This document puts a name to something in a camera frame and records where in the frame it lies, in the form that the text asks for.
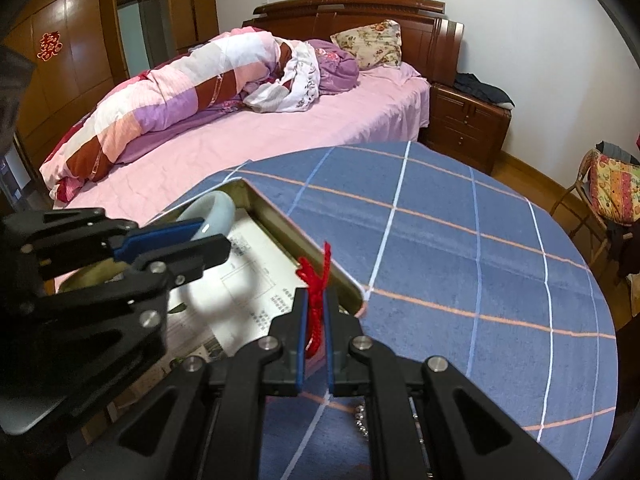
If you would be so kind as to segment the wooden chair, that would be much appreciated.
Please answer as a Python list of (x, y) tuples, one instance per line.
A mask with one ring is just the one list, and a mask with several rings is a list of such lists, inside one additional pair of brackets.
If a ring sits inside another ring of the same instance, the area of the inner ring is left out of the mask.
[(600, 255), (618, 265), (617, 278), (631, 280), (639, 274), (639, 159), (619, 146), (602, 141), (589, 150), (580, 162), (574, 183), (553, 204), (566, 207), (565, 200), (577, 196), (587, 209), (578, 219), (580, 228), (594, 222), (590, 234), (600, 246), (590, 257), (595, 263)]

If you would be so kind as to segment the purple garment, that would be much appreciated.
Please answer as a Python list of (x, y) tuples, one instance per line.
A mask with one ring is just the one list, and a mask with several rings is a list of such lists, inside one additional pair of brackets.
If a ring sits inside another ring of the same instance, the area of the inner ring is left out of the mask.
[(314, 48), (317, 58), (322, 96), (333, 96), (356, 87), (360, 69), (352, 54), (321, 39), (308, 40), (308, 44)]

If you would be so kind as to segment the wooden headboard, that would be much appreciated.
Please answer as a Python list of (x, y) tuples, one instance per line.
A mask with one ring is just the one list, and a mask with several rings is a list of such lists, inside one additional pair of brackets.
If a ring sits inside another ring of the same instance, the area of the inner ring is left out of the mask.
[(458, 72), (463, 25), (446, 18), (436, 0), (283, 0), (262, 4), (245, 26), (298, 40), (330, 40), (344, 30), (394, 20), (402, 60), (429, 82), (452, 86)]

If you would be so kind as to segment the colourful patchwork cushion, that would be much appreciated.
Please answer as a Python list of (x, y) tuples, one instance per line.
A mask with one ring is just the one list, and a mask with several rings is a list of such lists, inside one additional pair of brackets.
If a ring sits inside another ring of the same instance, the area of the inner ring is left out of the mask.
[(622, 226), (639, 220), (639, 166), (592, 152), (589, 193), (596, 213)]

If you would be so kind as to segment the wooden wardrobe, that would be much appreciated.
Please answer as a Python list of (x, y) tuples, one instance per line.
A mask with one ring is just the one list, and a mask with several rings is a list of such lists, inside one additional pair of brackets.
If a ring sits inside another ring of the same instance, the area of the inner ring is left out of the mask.
[[(62, 135), (108, 90), (131, 76), (116, 6), (124, 0), (29, 0), (4, 43), (35, 63), (17, 116), (17, 151), (38, 168)], [(170, 45), (186, 52), (218, 32), (216, 0), (167, 0)], [(58, 31), (62, 51), (38, 60), (39, 40)]]

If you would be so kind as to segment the striped pink quilt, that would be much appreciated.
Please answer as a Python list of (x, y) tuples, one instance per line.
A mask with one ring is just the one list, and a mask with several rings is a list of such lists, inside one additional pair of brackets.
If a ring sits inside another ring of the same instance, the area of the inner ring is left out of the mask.
[(148, 133), (234, 100), (257, 113), (303, 112), (319, 94), (319, 62), (309, 42), (232, 29), (107, 93), (64, 134), (40, 174), (52, 200), (68, 203)]

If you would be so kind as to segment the red paper decoration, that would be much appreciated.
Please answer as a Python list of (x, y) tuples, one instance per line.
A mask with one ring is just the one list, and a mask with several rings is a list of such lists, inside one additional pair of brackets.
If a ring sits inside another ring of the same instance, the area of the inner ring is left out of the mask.
[(42, 62), (48, 62), (51, 58), (57, 56), (62, 49), (61, 34), (57, 30), (55, 32), (45, 32), (39, 40), (37, 58)]

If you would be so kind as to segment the red string ornament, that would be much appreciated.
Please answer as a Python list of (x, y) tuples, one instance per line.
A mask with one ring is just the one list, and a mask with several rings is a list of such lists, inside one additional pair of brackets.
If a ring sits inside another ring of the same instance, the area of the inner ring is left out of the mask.
[(306, 257), (298, 259), (296, 275), (307, 285), (308, 310), (306, 322), (305, 358), (313, 358), (322, 344), (323, 298), (331, 273), (331, 245), (323, 244), (321, 272), (318, 273)]

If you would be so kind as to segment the pale jade bangle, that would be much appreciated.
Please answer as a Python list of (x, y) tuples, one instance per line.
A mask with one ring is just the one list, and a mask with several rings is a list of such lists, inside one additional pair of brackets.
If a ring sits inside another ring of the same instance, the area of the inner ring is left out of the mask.
[(202, 223), (191, 240), (218, 234), (228, 236), (234, 223), (235, 203), (225, 192), (209, 192), (178, 215), (177, 221), (201, 219)]

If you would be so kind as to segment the blue plaid tablecloth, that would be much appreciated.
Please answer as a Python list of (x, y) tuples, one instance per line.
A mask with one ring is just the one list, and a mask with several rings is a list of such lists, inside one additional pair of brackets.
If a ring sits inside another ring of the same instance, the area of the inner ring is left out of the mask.
[(208, 170), (188, 200), (242, 178), (367, 292), (363, 330), (400, 356), (444, 356), (552, 453), (591, 477), (610, 437), (610, 309), (540, 207), (417, 143), (317, 148)]

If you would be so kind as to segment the pink metal tin box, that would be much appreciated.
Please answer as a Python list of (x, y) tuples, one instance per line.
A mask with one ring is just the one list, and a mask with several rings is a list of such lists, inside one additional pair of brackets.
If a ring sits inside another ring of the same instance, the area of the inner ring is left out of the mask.
[(326, 268), (323, 250), (256, 186), (231, 179), (184, 200), (152, 220), (153, 226), (200, 218), (201, 235), (230, 240), (228, 260), (194, 282), (173, 289), (168, 301), (167, 352), (118, 400), (133, 404), (188, 356), (207, 362), (233, 356), (267, 335), (271, 321), (292, 309), (297, 275), (306, 259)]

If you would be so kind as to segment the floral pillow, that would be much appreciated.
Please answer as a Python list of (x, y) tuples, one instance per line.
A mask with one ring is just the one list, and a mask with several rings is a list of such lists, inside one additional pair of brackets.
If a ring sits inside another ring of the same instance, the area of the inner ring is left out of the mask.
[(330, 39), (332, 44), (356, 58), (360, 70), (401, 64), (401, 27), (394, 20), (343, 30)]

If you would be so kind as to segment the wooden nightstand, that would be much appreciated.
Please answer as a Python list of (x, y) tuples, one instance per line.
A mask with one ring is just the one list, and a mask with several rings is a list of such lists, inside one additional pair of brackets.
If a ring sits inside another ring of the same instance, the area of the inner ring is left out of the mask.
[(433, 84), (430, 122), (420, 129), (419, 141), (433, 151), (491, 174), (510, 121), (510, 110)]

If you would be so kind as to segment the pink bed mattress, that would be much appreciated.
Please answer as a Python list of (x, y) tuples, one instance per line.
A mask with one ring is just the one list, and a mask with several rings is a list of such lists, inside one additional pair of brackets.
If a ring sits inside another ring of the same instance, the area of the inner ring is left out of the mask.
[(430, 83), (408, 64), (361, 73), (352, 90), (320, 96), (306, 112), (240, 110), (175, 136), (101, 181), (86, 184), (74, 208), (145, 224), (218, 171), (243, 162), (334, 145), (414, 141), (430, 119)]

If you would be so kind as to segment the dark clothes on nightstand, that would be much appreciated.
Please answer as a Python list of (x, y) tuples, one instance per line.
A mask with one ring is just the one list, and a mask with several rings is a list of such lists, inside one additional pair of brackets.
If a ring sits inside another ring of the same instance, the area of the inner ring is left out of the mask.
[(454, 78), (454, 89), (468, 94), (485, 103), (502, 107), (505, 110), (513, 110), (515, 103), (502, 89), (480, 81), (471, 73), (457, 73)]

